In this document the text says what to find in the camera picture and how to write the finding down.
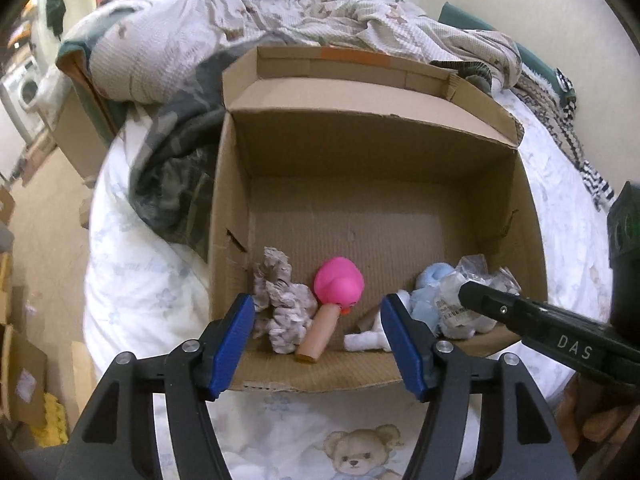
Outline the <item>person right hand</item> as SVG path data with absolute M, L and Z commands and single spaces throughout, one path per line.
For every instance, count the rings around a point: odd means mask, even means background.
M 568 452 L 574 455 L 582 443 L 598 448 L 612 445 L 614 456 L 639 419 L 639 402 L 618 391 L 574 374 L 555 410 L 555 421 Z

